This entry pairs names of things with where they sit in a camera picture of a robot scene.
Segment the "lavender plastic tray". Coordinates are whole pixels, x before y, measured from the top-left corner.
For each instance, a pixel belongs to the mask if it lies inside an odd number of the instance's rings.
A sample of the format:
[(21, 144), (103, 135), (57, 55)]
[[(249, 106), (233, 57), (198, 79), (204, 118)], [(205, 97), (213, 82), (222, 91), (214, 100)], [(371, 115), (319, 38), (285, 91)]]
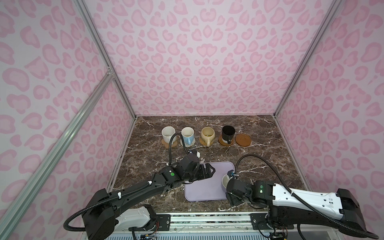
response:
[(185, 185), (185, 198), (189, 202), (226, 200), (226, 189), (222, 184), (223, 177), (235, 166), (231, 162), (210, 163), (215, 168), (214, 175), (206, 180)]

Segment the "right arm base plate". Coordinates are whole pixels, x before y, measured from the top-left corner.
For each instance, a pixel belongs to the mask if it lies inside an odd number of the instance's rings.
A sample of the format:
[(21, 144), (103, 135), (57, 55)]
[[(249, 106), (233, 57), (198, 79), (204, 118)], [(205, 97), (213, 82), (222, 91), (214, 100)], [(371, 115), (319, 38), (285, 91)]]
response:
[(267, 221), (267, 215), (261, 213), (250, 214), (253, 230), (259, 232), (267, 240), (286, 240), (288, 237), (287, 227), (274, 226)]

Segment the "light blue mug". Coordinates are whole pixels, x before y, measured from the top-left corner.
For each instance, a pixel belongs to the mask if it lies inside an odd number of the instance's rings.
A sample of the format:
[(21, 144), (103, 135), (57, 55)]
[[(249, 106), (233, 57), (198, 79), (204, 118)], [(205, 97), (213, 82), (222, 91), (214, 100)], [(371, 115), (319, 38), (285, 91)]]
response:
[(195, 138), (195, 131), (193, 128), (191, 127), (185, 127), (182, 129), (182, 136), (183, 136), (183, 140), (184, 142), (188, 141), (188, 144), (191, 144), (192, 141), (193, 141), (193, 138)]

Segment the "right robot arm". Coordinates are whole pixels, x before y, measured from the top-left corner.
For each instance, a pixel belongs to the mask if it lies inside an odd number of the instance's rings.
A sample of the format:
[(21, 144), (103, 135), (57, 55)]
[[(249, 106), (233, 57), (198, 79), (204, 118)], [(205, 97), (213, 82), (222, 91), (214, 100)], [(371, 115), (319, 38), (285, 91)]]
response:
[(257, 209), (267, 208), (261, 222), (270, 228), (319, 225), (357, 238), (367, 232), (360, 205), (349, 190), (338, 189), (335, 193), (287, 190), (273, 182), (248, 184), (228, 176), (222, 182), (232, 207), (247, 203)]

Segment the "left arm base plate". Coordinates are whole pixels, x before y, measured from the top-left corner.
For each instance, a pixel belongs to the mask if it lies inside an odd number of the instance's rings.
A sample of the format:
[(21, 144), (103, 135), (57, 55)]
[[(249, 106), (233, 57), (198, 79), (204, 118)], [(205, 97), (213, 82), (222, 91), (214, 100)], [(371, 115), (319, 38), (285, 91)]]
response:
[(129, 231), (135, 232), (154, 232), (154, 231), (169, 231), (171, 225), (171, 215), (159, 214), (155, 220), (150, 220), (144, 227), (129, 228)]

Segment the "aluminium diagonal frame strut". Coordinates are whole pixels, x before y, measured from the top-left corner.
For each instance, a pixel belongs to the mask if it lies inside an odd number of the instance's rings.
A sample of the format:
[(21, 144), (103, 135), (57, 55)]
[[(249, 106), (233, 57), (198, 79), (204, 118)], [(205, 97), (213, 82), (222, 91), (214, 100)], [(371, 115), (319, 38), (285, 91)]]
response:
[(69, 123), (61, 137), (50, 149), (47, 156), (44, 158), (43, 162), (37, 168), (35, 173), (27, 181), (20, 194), (10, 205), (5, 215), (1, 219), (2, 240), (7, 240), (10, 238), (11, 234), (14, 232), (15, 228), (26, 214), (30, 205), (33, 203), (45, 182), (48, 180), (58, 162), (64, 156), (68, 147), (71, 145), (75, 136), (80, 131), (81, 127), (93, 111), (95, 105), (98, 103), (104, 91), (108, 88), (114, 77), (115, 75), (111, 72), (108, 72), (104, 76), (103, 80), (85, 101), (73, 120)]

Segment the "white speckled mug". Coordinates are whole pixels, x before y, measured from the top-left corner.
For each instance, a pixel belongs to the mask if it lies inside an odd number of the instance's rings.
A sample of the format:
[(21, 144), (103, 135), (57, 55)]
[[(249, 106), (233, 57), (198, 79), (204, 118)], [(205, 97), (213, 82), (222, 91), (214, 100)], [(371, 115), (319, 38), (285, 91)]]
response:
[(172, 136), (176, 133), (176, 130), (171, 127), (167, 126), (162, 129), (162, 137), (165, 144), (169, 144), (171, 141)]

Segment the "rattan woven round coaster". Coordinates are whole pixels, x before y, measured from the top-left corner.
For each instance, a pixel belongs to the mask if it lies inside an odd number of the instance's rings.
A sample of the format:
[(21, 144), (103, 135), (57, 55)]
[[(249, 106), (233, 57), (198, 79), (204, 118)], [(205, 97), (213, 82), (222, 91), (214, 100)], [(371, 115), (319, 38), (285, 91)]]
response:
[(203, 145), (204, 147), (211, 147), (215, 143), (215, 139), (210, 140), (208, 139), (208, 143), (205, 142), (203, 138), (199, 138), (200, 144)]

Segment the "beige yellow mug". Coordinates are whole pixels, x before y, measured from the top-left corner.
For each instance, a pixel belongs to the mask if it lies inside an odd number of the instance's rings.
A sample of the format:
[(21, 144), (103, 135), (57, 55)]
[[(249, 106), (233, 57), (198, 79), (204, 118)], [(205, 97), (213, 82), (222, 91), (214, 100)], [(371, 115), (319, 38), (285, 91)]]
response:
[(208, 139), (213, 140), (216, 137), (215, 130), (210, 127), (205, 127), (201, 130), (200, 138), (203, 138), (206, 143), (208, 143)]

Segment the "black mug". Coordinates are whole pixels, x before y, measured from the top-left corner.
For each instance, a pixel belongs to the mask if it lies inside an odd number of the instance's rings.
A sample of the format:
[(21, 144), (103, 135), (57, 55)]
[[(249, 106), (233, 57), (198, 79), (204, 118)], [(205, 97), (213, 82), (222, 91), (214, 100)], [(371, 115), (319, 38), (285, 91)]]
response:
[(222, 141), (227, 145), (231, 145), (235, 133), (236, 129), (234, 127), (228, 125), (224, 126), (222, 128)]

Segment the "aluminium front rail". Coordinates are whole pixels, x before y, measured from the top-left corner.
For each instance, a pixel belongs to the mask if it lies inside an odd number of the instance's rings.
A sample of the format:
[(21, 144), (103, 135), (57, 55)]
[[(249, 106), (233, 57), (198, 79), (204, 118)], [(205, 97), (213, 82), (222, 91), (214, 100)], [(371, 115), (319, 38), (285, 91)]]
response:
[[(254, 230), (257, 223), (254, 214), (260, 219), (267, 212), (200, 212), (200, 213), (160, 213), (168, 216), (168, 231), (158, 231), (150, 240), (267, 240), (264, 236), (273, 230)], [(301, 225), (307, 240), (346, 240), (337, 230), (329, 227)], [(133, 240), (128, 229), (118, 229), (106, 240)]]

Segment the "cork paw-shaped coaster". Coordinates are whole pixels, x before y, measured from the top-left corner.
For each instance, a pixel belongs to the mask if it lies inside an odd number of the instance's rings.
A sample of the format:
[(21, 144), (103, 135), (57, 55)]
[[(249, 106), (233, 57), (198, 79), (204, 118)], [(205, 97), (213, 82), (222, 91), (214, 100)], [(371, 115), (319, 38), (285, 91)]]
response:
[[(166, 149), (169, 149), (169, 143), (166, 143), (166, 141), (164, 139), (161, 139), (161, 143), (162, 145), (166, 148)], [(178, 145), (178, 139), (174, 139), (174, 142), (171, 144), (171, 147), (174, 148)]]

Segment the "white lavender mug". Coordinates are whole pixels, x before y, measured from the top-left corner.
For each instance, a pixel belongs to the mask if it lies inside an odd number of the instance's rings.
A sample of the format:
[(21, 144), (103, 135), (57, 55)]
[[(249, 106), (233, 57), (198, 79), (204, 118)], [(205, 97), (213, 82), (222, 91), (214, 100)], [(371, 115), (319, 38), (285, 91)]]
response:
[(228, 176), (228, 175), (224, 175), (223, 176), (223, 178), (222, 178), (222, 185), (223, 185), (224, 191), (227, 191), (227, 186), (228, 186), (228, 183), (229, 183), (230, 180), (231, 180), (230, 176)]

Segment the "white multicolour woven coaster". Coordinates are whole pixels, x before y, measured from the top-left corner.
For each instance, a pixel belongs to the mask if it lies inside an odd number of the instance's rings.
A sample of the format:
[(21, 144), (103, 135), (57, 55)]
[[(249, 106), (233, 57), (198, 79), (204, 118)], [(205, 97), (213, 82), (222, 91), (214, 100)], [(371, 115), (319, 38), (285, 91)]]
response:
[(195, 139), (195, 138), (193, 138), (193, 141), (192, 141), (191, 144), (188, 144), (188, 141), (187, 141), (187, 142), (186, 142), (186, 141), (184, 142), (186, 148), (191, 148), (192, 146), (195, 145), (195, 143), (196, 143), (196, 139)]

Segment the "brown wooden round coaster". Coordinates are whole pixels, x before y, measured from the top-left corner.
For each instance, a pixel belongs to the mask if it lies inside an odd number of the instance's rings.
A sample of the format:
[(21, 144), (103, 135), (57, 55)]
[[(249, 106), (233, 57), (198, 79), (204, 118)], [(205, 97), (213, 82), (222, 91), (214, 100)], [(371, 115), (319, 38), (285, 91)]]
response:
[(222, 145), (222, 146), (225, 146), (225, 147), (229, 147), (229, 146), (232, 146), (234, 144), (234, 141), (231, 141), (230, 144), (228, 144), (227, 142), (225, 142), (222, 138), (222, 135), (219, 136), (219, 143)]

